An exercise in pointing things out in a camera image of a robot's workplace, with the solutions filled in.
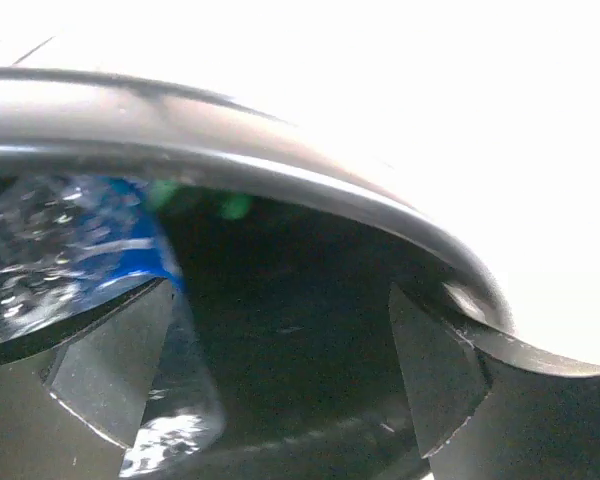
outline plastic wrapper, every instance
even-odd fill
[[[39,176],[0,195],[0,343],[70,321],[151,278],[182,292],[166,238],[144,208],[147,185]],[[166,471],[222,432],[222,408],[181,297],[121,477]]]

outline crumpled plastic bottle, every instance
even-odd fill
[[[0,195],[0,343],[69,319],[151,278],[167,278],[182,293],[166,237],[143,206],[146,187],[98,176],[35,176]],[[224,428],[184,295],[174,305],[121,477],[166,471]]]

